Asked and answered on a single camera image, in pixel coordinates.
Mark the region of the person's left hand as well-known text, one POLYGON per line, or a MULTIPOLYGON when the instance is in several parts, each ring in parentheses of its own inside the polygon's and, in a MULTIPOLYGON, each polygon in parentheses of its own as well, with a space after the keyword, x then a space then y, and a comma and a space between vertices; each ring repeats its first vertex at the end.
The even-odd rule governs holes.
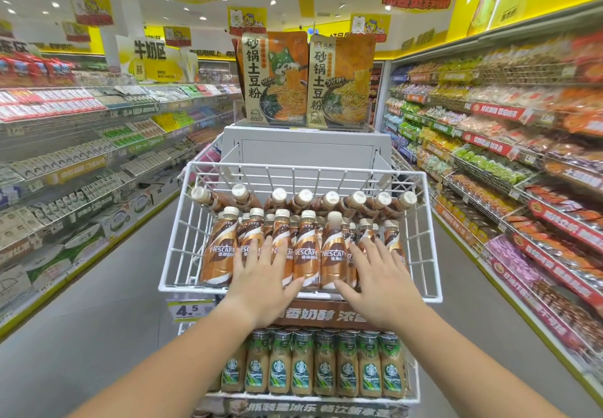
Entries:
POLYGON ((277 245, 272 259, 273 270, 268 275, 259 271, 259 253, 258 242, 254 239, 243 262, 247 278, 243 284, 233 286, 232 277, 222 301, 229 314, 234 315, 236 323, 249 332, 271 325, 288 307, 284 306, 284 288, 287 285, 283 285, 288 254, 286 241, 277 245))

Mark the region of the small yellow hanging banner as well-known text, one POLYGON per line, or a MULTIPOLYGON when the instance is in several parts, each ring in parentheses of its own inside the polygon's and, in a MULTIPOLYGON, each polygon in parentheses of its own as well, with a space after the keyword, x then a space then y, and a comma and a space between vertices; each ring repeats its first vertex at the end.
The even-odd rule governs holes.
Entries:
POLYGON ((110 0, 70 0, 75 22, 83 26, 113 26, 110 0))
POLYGON ((227 10, 230 35, 242 36, 245 33, 267 33, 267 8, 229 6, 227 10))
POLYGON ((390 23, 389 14, 355 12, 350 16, 350 34, 372 35, 376 43, 385 43, 390 23))
POLYGON ((62 21, 62 29, 68 42, 89 43, 92 41, 89 26, 71 21, 62 21))
POLYGON ((170 47, 192 47, 191 29, 185 26, 163 26, 165 44, 170 47))

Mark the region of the store shelf unit with cartons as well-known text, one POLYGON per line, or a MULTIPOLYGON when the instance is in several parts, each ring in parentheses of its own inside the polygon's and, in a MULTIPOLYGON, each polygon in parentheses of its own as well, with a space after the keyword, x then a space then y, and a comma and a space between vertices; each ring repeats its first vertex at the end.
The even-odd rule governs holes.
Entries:
POLYGON ((233 120, 234 61, 194 83, 83 72, 0 88, 0 342, 180 191, 182 169, 233 120))

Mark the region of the store shelf unit with snacks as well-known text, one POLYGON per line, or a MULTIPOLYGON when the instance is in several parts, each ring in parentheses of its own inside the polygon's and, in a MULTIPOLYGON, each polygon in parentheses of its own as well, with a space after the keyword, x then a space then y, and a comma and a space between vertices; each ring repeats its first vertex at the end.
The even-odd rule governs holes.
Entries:
POLYGON ((378 127, 424 171, 445 315, 603 418, 603 0, 387 62, 378 127))

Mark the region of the group of brown coffee bottles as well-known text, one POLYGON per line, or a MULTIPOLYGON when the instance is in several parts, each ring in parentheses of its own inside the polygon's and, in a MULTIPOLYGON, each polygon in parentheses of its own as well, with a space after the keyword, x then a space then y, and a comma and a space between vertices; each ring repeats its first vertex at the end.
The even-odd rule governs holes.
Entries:
POLYGON ((245 262, 256 241, 258 252, 272 246, 273 258, 287 251, 283 285, 303 278, 304 290, 322 292, 334 292, 335 281, 359 286, 351 246, 365 251, 362 240, 378 238, 381 230, 386 247, 406 264, 399 220, 417 203, 416 194, 408 190, 372 196, 357 190, 341 196, 334 190, 315 194, 309 188, 290 194, 276 186, 264 203, 244 184, 235 184, 230 191, 197 184, 188 194, 213 213, 212 230, 193 257, 200 264, 200 284, 230 284, 236 249, 245 262))

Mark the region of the white display stand box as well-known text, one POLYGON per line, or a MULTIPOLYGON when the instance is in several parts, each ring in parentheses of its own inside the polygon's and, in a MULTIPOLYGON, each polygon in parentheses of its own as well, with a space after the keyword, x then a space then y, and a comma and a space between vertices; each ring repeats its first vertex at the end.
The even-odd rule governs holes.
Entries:
POLYGON ((222 135, 221 163, 386 171, 392 151, 382 133, 233 125, 222 135))

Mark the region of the person's right forearm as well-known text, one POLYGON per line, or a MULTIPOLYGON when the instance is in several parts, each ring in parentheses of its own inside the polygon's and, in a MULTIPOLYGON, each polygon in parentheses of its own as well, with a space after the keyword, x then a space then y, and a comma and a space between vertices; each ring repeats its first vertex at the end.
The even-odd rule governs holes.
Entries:
POLYGON ((381 325, 402 339, 460 418, 569 418, 429 307, 381 325))

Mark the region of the orange noodle packet with dog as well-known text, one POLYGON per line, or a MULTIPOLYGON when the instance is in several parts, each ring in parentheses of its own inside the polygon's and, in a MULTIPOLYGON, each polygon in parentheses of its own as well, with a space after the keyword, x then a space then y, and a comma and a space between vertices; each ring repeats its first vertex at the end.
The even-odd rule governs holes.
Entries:
POLYGON ((254 126, 307 126, 307 34, 245 33, 241 64, 247 120, 254 126))

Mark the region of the row of green-label coffee bottles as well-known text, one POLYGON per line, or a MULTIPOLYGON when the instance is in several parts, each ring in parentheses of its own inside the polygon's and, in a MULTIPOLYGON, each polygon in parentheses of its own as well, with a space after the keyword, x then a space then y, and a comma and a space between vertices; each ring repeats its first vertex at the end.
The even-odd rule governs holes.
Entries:
POLYGON ((399 400, 408 366, 392 332, 273 327, 252 331, 210 391, 399 400))

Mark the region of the row of red snack packets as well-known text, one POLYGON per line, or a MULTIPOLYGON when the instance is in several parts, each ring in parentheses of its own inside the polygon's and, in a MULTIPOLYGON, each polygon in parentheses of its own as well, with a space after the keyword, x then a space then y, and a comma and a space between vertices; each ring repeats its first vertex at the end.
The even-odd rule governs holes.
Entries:
POLYGON ((75 86, 73 65, 26 53, 0 53, 0 88, 75 86))

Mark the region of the white and yellow zone sign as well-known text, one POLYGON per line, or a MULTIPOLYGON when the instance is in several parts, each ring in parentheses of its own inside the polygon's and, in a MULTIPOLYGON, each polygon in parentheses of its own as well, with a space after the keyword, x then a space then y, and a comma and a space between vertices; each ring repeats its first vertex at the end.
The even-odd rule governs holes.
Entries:
POLYGON ((198 57, 187 49, 147 37, 116 36, 120 71, 140 83, 199 81, 198 57))

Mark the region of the brown promotional shelf strip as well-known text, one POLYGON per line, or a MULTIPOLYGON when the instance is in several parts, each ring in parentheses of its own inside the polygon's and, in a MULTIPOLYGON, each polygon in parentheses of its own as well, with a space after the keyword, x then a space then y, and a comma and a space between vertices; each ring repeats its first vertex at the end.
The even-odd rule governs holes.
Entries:
POLYGON ((334 330, 378 330, 348 302, 294 299, 273 324, 334 330))

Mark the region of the yellow price tag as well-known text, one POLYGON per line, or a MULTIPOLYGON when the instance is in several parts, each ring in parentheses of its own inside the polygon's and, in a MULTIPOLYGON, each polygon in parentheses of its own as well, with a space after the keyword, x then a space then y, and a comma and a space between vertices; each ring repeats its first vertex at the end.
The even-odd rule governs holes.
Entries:
POLYGON ((196 322, 216 306, 214 299, 168 300, 168 310, 175 323, 196 322))

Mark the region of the person's right hand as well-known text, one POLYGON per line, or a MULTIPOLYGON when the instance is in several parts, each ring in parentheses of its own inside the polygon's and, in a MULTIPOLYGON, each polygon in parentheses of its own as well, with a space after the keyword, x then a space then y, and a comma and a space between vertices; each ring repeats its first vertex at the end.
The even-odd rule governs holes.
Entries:
POLYGON ((382 250, 383 271, 374 275, 366 256, 366 239, 360 247, 350 246, 353 264, 358 272, 361 294, 360 307, 352 307, 373 326, 396 331, 403 327, 404 315, 424 307, 425 302, 410 277, 410 289, 405 290, 397 281, 396 252, 384 244, 382 250))

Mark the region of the person's left forearm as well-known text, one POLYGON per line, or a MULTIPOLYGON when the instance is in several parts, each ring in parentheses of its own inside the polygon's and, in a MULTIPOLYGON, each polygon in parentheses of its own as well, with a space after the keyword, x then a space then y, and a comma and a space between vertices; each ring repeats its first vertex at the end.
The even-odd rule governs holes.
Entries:
POLYGON ((191 418, 255 323, 237 303, 222 302, 66 418, 191 418))

